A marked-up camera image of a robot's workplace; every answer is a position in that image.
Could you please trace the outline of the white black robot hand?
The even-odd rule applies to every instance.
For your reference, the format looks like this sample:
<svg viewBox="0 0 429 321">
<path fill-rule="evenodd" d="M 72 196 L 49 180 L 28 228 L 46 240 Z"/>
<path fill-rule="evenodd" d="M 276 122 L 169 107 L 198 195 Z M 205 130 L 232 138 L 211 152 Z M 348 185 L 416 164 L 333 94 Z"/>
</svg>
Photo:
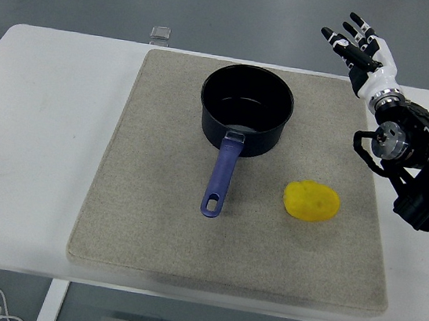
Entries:
<svg viewBox="0 0 429 321">
<path fill-rule="evenodd" d="M 356 13 L 352 23 L 343 23 L 346 35 L 321 29 L 322 36 L 348 67 L 351 87 L 357 97 L 371 102 L 377 94 L 399 89 L 397 67 L 388 44 Z"/>
</svg>

